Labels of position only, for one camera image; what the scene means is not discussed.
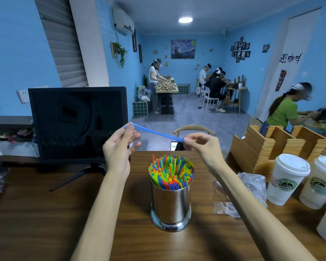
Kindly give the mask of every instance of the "metal shutter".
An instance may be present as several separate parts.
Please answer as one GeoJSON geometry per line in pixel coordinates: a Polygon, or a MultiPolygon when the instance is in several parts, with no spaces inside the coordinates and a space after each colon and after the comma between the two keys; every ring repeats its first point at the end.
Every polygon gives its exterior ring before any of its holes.
{"type": "Polygon", "coordinates": [[[88,86],[69,0],[35,0],[63,87],[88,86]]]}

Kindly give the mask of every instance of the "computer monitor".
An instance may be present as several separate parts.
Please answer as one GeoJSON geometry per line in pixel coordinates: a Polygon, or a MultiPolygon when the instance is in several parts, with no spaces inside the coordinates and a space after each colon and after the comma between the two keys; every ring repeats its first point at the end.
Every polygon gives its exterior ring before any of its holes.
{"type": "Polygon", "coordinates": [[[28,92],[41,163],[104,163],[103,144],[128,122],[125,87],[28,92]]]}

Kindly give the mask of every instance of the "ceiling light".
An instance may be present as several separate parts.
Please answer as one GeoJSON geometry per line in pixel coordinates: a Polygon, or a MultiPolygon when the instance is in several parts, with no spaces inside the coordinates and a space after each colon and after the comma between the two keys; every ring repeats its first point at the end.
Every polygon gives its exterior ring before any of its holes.
{"type": "Polygon", "coordinates": [[[183,24],[191,23],[192,21],[193,21],[192,17],[181,17],[179,19],[179,22],[183,24]]]}

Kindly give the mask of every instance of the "left hand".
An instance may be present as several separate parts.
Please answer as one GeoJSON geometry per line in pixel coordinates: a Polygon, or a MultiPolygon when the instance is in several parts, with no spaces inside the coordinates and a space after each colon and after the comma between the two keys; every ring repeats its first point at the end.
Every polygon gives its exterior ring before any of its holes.
{"type": "Polygon", "coordinates": [[[108,171],[114,172],[118,177],[126,180],[130,172],[129,156],[139,148],[141,142],[137,142],[131,148],[127,146],[140,137],[140,133],[134,126],[127,123],[127,129],[121,127],[105,142],[103,152],[108,171]]]}

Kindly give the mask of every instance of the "air conditioner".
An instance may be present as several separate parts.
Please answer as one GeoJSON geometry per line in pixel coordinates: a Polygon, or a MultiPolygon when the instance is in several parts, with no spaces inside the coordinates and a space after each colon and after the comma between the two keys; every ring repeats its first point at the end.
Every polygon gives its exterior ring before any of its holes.
{"type": "Polygon", "coordinates": [[[116,30],[131,35],[134,33],[134,22],[125,11],[119,8],[113,8],[112,15],[116,30]]]}

